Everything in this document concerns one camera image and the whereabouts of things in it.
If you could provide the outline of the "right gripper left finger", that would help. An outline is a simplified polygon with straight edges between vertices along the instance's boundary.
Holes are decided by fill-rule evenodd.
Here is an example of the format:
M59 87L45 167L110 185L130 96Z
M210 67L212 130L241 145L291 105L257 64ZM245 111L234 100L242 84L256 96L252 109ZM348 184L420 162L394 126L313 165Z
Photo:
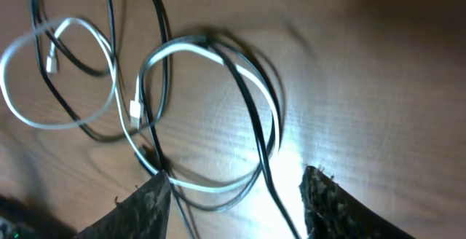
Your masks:
M160 172L103 218L75 235L81 239L165 239L171 188Z

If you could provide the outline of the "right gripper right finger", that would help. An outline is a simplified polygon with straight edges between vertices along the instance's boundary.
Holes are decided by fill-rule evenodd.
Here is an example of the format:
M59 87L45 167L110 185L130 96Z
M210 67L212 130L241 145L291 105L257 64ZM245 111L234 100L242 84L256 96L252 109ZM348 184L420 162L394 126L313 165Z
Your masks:
M319 168L310 165L305 168L299 189L308 238L412 237L364 206Z

